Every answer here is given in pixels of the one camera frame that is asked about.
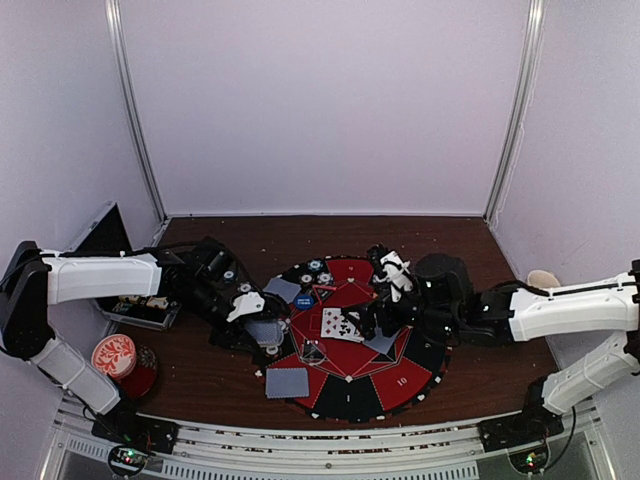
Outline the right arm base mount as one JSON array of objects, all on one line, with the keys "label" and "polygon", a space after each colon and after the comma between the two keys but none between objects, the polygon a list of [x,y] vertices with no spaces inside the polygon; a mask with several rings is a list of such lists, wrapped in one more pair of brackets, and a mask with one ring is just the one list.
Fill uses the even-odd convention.
[{"label": "right arm base mount", "polygon": [[564,432],[561,418],[531,421],[518,415],[485,420],[477,427],[486,453],[544,442]]}]

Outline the jack of hearts card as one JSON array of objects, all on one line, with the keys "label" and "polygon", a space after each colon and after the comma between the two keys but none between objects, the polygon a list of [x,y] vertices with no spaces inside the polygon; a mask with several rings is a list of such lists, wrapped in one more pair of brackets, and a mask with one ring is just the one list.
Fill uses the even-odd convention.
[{"label": "jack of hearts card", "polygon": [[362,343],[364,341],[364,337],[356,327],[352,327],[350,331],[350,340],[356,343]]}]

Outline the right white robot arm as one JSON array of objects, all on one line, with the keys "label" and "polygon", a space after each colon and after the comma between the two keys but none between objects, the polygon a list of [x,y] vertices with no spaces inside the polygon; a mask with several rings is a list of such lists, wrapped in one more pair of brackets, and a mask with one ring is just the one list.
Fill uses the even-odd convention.
[{"label": "right white robot arm", "polygon": [[533,382],[524,411],[513,419],[519,440],[535,440],[583,399],[639,372],[639,263],[612,278],[540,288],[507,281],[474,289],[464,261],[432,253],[410,266],[394,251],[373,248],[376,297],[345,309],[365,339],[403,326],[483,346],[503,346],[557,334],[607,331],[609,337],[561,371]]}]

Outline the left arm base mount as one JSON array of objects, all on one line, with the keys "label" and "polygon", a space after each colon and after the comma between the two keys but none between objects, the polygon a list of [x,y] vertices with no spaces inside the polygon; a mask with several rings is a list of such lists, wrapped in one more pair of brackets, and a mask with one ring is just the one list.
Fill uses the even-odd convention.
[{"label": "left arm base mount", "polygon": [[179,425],[173,421],[161,420],[140,415],[136,405],[129,400],[120,400],[107,413],[96,413],[87,409],[93,421],[91,433],[144,453],[173,452]]}]

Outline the white chips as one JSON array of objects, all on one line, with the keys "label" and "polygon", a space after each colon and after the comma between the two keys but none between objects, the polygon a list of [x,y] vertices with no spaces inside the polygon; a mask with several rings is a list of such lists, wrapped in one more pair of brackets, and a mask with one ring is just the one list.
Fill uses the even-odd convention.
[{"label": "white chips", "polygon": [[316,281],[320,285],[330,285],[333,282],[333,276],[328,272],[322,272],[317,276]]}]

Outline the green chips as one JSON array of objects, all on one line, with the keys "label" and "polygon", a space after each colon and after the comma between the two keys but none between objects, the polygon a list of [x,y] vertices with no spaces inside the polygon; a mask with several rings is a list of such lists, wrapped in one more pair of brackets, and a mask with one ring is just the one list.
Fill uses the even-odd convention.
[{"label": "green chips", "polygon": [[324,262],[320,259],[312,259],[307,262],[307,269],[311,272],[319,272],[324,268]]}]

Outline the blue playing card deck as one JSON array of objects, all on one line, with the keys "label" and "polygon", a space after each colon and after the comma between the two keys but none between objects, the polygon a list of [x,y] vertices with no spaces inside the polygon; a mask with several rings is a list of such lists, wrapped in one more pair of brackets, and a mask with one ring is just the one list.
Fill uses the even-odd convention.
[{"label": "blue playing card deck", "polygon": [[278,320],[251,320],[245,330],[261,348],[279,347],[284,341],[284,331]]}]

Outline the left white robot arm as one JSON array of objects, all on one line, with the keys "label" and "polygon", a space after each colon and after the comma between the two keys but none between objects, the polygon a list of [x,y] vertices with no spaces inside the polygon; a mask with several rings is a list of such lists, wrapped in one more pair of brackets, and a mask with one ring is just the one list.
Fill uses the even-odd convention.
[{"label": "left white robot arm", "polygon": [[119,296],[166,294],[212,328],[215,344],[227,349],[257,349],[246,332],[249,320],[278,320],[290,309],[278,294],[255,282],[230,298],[220,285],[238,257],[211,237],[189,244],[88,255],[43,250],[22,242],[1,280],[1,350],[31,362],[71,392],[123,444],[137,442],[144,424],[116,382],[72,348],[50,325],[53,305]]}]

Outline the triangular all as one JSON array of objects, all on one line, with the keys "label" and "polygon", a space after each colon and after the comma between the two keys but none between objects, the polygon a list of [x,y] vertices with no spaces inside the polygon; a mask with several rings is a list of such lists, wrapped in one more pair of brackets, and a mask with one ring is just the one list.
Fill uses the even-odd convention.
[{"label": "triangular all", "polygon": [[314,295],[316,300],[319,303],[323,303],[327,298],[329,298],[337,288],[331,285],[313,285],[312,286]]}]

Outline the blue small blind button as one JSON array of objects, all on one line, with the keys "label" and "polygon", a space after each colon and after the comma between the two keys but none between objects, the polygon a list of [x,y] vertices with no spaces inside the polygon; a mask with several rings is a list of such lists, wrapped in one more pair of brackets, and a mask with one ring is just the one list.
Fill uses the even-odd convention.
[{"label": "blue small blind button", "polygon": [[314,297],[309,294],[299,294],[293,300],[293,306],[301,311],[310,310],[314,305]]}]

